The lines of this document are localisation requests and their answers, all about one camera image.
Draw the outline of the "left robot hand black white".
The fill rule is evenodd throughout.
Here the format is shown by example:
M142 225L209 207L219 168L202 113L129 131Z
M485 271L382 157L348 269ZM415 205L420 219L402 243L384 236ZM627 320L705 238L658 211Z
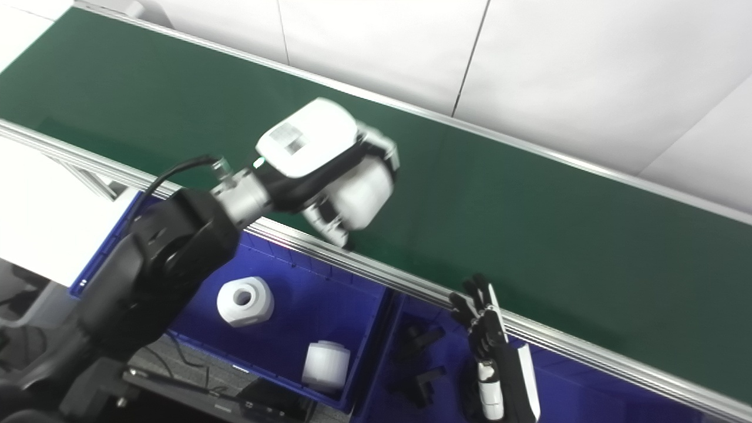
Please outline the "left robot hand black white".
M397 144L326 98L304 105L263 134L253 174L278 213L300 213L323 238L350 251L393 194Z

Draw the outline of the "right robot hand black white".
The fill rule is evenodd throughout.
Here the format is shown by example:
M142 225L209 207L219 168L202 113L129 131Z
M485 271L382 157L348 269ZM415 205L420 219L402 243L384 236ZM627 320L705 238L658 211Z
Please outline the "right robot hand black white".
M542 407L528 344L509 340L491 282L475 274L462 282L472 297L452 293L451 316L467 331L472 361L460 375L460 405L468 422L538 422Z

